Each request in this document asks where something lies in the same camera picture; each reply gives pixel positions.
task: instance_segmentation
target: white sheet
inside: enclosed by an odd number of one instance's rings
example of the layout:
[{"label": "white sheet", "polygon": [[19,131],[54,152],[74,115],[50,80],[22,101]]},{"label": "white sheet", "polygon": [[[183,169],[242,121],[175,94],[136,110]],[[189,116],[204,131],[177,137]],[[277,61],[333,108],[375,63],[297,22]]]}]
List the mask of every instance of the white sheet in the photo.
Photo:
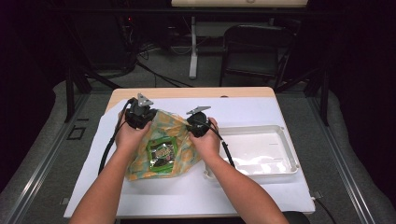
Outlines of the white sheet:
[{"label": "white sheet", "polygon": [[[187,118],[187,111],[197,106],[210,105],[204,111],[215,118],[220,127],[255,125],[279,125],[285,127],[285,135],[297,159],[276,98],[180,98],[150,99],[151,108],[160,108]],[[71,217],[78,202],[97,177],[99,163],[108,140],[117,123],[117,115],[125,101],[104,114],[85,161],[73,195],[64,213]],[[111,148],[108,158],[114,152]],[[186,174],[168,179],[146,179],[129,182],[124,180],[117,217],[215,217],[233,216],[235,210],[219,183],[204,178],[205,164],[200,161]],[[294,175],[255,178],[274,198],[282,211],[313,213],[315,205],[309,195],[303,170]]]}]

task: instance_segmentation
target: hand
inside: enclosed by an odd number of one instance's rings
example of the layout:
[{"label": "hand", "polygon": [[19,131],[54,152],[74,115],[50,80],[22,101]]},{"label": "hand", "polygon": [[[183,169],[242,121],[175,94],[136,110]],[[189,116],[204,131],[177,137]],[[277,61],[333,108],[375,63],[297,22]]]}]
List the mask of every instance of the hand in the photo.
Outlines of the hand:
[{"label": "hand", "polygon": [[[216,120],[213,118],[209,118],[209,120],[212,123],[212,128],[218,130],[219,127]],[[190,140],[194,143],[196,150],[204,161],[219,155],[220,140],[212,130],[207,131],[204,136],[199,138],[194,137],[192,133],[189,133],[189,135]]]},{"label": "hand", "polygon": [[124,115],[121,118],[120,125],[121,127],[116,135],[117,150],[124,150],[129,154],[133,154],[137,150],[145,134],[149,131],[151,121],[149,121],[143,129],[137,130],[128,125]]}]

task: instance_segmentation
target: fingers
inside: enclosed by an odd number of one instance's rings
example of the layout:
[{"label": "fingers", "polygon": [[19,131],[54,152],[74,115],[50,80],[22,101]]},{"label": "fingers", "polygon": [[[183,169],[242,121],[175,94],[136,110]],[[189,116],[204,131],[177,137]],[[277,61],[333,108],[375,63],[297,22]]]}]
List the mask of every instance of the fingers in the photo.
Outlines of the fingers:
[{"label": "fingers", "polygon": [[145,133],[149,131],[149,127],[151,126],[152,121],[149,121],[145,127],[142,129]]},{"label": "fingers", "polygon": [[117,130],[118,128],[120,128],[120,125],[125,121],[125,116],[122,116],[122,118],[120,119],[121,115],[122,115],[122,111],[119,112],[119,121],[120,121],[120,122],[118,122],[118,123],[116,124],[116,126],[114,127],[116,130]]},{"label": "fingers", "polygon": [[218,122],[213,118],[209,118],[209,120],[212,123],[213,128],[215,128],[216,130],[219,130]]},{"label": "fingers", "polygon": [[195,138],[194,134],[192,134],[191,132],[189,132],[189,138],[190,138],[190,139]]}]

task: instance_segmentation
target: forearm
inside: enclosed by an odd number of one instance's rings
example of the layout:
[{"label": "forearm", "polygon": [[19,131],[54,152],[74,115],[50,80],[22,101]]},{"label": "forearm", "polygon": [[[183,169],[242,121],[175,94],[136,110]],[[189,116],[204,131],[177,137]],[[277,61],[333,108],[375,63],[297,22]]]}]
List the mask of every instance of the forearm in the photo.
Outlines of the forearm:
[{"label": "forearm", "polygon": [[271,196],[220,156],[205,159],[235,210],[246,223],[288,223]]},{"label": "forearm", "polygon": [[114,152],[102,173],[81,199],[70,223],[114,223],[130,159],[131,155],[121,150]]}]

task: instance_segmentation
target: wooden table edge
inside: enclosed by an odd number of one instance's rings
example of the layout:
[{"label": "wooden table edge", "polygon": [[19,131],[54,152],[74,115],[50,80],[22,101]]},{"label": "wooden table edge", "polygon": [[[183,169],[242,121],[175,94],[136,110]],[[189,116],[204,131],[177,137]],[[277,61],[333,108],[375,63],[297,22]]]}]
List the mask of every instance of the wooden table edge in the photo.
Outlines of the wooden table edge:
[{"label": "wooden table edge", "polygon": [[156,98],[206,98],[206,97],[275,97],[269,87],[204,87],[204,88],[132,88],[116,89],[112,92],[106,112],[124,99],[142,93],[149,99]]}]

